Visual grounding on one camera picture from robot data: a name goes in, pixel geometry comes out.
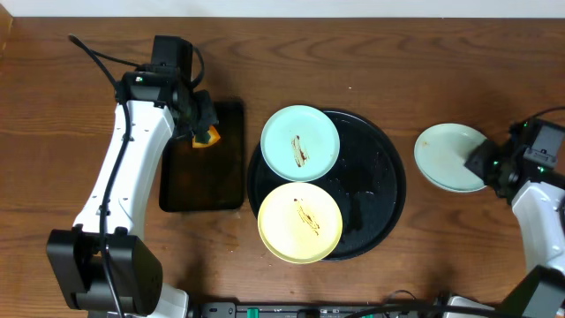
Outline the pale mint plate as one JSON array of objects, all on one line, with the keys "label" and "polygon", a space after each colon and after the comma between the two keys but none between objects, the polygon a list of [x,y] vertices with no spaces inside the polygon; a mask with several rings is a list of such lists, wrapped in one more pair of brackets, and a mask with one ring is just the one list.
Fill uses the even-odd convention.
[{"label": "pale mint plate", "polygon": [[415,162],[423,176],[443,190],[476,192],[486,185],[464,164],[471,152],[485,140],[485,135],[467,125],[434,125],[418,136],[414,147]]}]

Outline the light blue plate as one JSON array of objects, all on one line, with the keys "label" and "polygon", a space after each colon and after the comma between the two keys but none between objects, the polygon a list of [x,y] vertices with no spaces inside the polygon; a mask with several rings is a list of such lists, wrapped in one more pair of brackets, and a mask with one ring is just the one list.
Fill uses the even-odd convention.
[{"label": "light blue plate", "polygon": [[293,182],[314,181],[335,165],[341,141],[335,124],[321,110],[291,105],[265,123],[260,152],[268,168]]}]

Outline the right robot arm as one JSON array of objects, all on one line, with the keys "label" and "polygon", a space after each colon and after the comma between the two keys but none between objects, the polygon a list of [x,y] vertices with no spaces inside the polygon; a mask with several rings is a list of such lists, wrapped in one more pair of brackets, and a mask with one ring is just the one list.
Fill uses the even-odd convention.
[{"label": "right robot arm", "polygon": [[520,227],[528,274],[496,311],[555,317],[564,308],[564,177],[527,154],[524,146],[485,140],[464,167],[508,202]]}]

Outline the green and orange sponge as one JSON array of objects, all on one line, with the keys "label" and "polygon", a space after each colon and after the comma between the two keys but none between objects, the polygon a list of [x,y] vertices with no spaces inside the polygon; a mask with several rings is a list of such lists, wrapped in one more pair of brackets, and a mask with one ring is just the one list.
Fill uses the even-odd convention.
[{"label": "green and orange sponge", "polygon": [[198,132],[192,138],[193,148],[208,148],[221,139],[220,133],[214,125],[210,125],[205,132]]}]

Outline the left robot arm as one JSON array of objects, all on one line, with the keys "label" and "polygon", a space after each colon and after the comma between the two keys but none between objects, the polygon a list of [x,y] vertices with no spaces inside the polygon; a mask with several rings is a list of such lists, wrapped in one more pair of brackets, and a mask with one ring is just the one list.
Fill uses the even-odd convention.
[{"label": "left robot arm", "polygon": [[147,202],[170,140],[216,124],[200,77],[128,72],[117,82],[114,131],[94,189],[69,230],[46,252],[67,306],[102,317],[185,317],[186,291],[163,281],[144,243]]}]

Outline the yellow plate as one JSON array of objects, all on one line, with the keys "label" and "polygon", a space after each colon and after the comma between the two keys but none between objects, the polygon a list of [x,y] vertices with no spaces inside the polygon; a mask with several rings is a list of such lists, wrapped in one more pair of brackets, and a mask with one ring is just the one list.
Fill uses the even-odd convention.
[{"label": "yellow plate", "polygon": [[279,259],[308,264],[329,256],[343,232],[341,210],[322,188],[292,182],[278,186],[260,204],[260,238]]}]

